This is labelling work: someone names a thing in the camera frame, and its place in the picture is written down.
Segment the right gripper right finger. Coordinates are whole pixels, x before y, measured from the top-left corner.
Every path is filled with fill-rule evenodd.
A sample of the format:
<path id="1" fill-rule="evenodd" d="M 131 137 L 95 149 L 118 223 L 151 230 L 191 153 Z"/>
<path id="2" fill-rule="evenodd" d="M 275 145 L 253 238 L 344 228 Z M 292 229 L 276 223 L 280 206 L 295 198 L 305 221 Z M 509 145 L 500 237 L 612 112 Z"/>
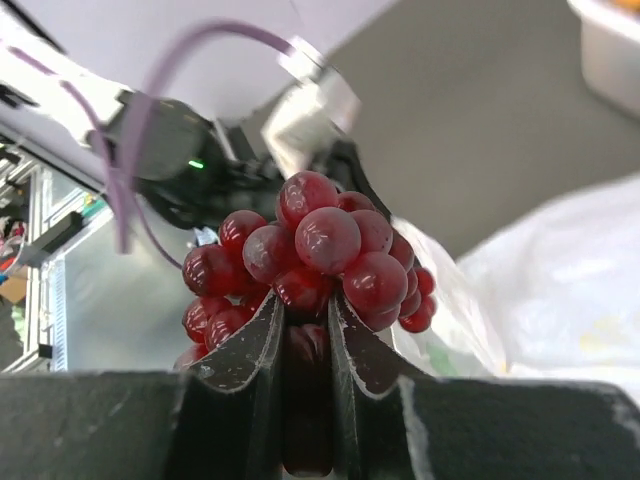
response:
<path id="1" fill-rule="evenodd" d="M 639 411 L 598 382 L 425 374 L 341 295 L 329 304 L 341 479 L 624 479 L 639 476 Z"/>

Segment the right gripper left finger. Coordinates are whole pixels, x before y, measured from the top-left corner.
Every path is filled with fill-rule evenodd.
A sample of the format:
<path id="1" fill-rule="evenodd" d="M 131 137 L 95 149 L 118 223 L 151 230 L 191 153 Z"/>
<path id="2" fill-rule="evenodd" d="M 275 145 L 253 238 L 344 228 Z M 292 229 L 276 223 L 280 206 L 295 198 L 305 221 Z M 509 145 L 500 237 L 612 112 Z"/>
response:
<path id="1" fill-rule="evenodd" d="M 283 308 L 182 371 L 6 374 L 5 479 L 277 479 Z"/>

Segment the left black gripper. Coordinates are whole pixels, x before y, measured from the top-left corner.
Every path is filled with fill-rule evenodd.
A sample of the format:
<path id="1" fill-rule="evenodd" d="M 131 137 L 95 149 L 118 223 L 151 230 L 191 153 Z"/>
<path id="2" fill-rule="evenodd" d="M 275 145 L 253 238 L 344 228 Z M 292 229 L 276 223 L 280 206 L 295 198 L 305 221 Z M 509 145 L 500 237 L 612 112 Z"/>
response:
<path id="1" fill-rule="evenodd" d="M 101 133 L 109 161 L 108 173 L 123 178 L 117 168 L 117 148 L 124 137 L 125 114 L 137 97 L 117 97 L 119 108 L 109 120 L 98 120 L 87 132 L 89 148 L 99 150 Z M 116 217 L 133 220 L 133 200 L 142 197 L 171 226 L 218 228 L 237 210 L 251 210 L 267 222 L 276 221 L 278 193 L 284 178 L 268 153 L 257 155 L 239 126 L 226 128 L 174 99 L 154 100 L 144 128 L 131 186 L 116 186 Z M 364 194 L 387 219 L 389 209 L 374 192 L 363 171 L 356 144 L 339 139 L 312 154 L 310 168 L 327 175 L 342 191 Z"/>

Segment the white plastic fruit bag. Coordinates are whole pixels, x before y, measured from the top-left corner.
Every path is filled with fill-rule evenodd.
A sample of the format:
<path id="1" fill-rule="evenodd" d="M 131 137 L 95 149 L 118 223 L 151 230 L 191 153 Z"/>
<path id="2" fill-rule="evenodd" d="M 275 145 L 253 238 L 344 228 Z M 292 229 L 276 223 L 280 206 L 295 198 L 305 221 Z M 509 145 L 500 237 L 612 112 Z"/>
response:
<path id="1" fill-rule="evenodd" d="M 394 226 L 435 277 L 431 327 L 395 350 L 437 376 L 604 381 L 639 390 L 639 179 L 550 201 L 453 258 Z"/>

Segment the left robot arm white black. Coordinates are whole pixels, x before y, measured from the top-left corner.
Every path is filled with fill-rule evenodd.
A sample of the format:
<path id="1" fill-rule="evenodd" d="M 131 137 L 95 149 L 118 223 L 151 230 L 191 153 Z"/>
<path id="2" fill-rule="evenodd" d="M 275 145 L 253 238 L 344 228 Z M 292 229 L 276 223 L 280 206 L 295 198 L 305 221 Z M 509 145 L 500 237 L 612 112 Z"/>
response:
<path id="1" fill-rule="evenodd" d="M 295 84 L 281 97 L 263 129 L 269 153 L 254 155 L 240 127 L 226 127 L 162 93 L 178 67 L 206 41 L 238 36 L 279 54 Z M 126 207 L 140 200 L 175 228 L 216 227 L 235 210 L 272 216 L 284 183 L 303 171 L 327 176 L 381 206 L 345 137 L 359 101 L 343 77 L 299 39 L 284 39 L 235 19 L 207 20 L 180 36 L 142 91 L 119 93 L 118 110 L 101 120 L 68 79 L 17 43 L 3 51 L 41 76 L 52 96 L 81 110 L 90 126 L 84 140 L 104 163 L 102 187 L 120 229 Z"/>

